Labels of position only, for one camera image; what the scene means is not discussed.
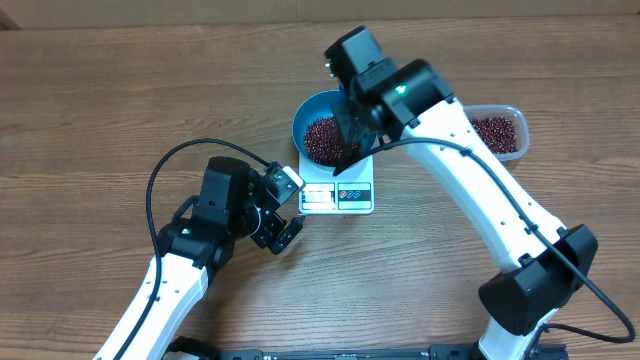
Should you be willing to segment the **blue plastic measuring scoop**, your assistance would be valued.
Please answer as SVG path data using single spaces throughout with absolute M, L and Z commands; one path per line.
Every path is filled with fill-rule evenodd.
M 342 83 L 339 83 L 339 88 L 338 89 L 339 89 L 339 100 L 342 101 L 342 100 L 347 99 L 348 96 L 347 96 L 345 87 L 344 87 L 344 85 Z

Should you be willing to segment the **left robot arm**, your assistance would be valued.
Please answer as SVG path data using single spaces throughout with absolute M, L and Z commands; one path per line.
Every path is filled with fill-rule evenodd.
M 176 332 L 232 258 L 238 240 L 249 237 L 274 254 L 289 245 L 304 219 L 286 221 L 276 211 L 303 185 L 291 167 L 276 162 L 259 174 L 239 159 L 210 158 L 199 194 L 159 231 L 159 254 L 97 358 L 220 358 L 217 348 Z

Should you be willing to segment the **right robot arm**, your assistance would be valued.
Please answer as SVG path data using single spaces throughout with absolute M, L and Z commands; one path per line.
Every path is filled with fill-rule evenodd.
M 343 137 L 387 135 L 445 188 L 499 269 L 479 296 L 490 315 L 479 359 L 526 359 L 543 325 L 582 287 L 598 244 L 567 228 L 511 176 L 473 129 L 446 80 L 425 60 L 402 68 L 359 26 L 325 52 L 344 88 L 333 112 Z

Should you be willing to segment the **white digital kitchen scale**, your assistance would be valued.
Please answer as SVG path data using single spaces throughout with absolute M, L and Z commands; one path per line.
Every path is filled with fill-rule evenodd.
M 305 215 L 369 215 L 374 211 L 374 162 L 368 157 L 338 176 L 334 168 L 299 155 L 299 211 Z

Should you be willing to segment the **teal round bowl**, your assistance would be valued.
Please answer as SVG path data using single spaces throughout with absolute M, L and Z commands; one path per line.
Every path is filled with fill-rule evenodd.
M 303 137 L 307 127 L 320 118 L 334 117 L 331 105 L 338 101 L 338 90 L 323 91 L 308 98 L 298 108 L 292 123 L 292 138 L 299 155 L 302 152 L 306 155 Z

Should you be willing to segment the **red adzuki beans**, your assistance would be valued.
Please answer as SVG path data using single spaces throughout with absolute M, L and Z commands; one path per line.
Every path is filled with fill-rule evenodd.
M 334 167 L 331 147 L 339 130 L 334 117 L 320 118 L 307 127 L 303 137 L 304 150 L 311 161 Z

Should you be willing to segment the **clear plastic food container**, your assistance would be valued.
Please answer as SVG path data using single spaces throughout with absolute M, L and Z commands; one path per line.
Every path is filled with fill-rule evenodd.
M 516 161 L 530 145 L 528 124 L 523 113 L 510 105 L 464 107 L 473 129 L 501 161 Z

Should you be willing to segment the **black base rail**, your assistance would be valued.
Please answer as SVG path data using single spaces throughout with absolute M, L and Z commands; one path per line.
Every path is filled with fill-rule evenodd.
M 178 337 L 166 350 L 163 360 L 480 360 L 476 344 L 431 345 L 423 349 L 375 349 L 264 352 L 261 350 L 220 350 L 208 343 Z

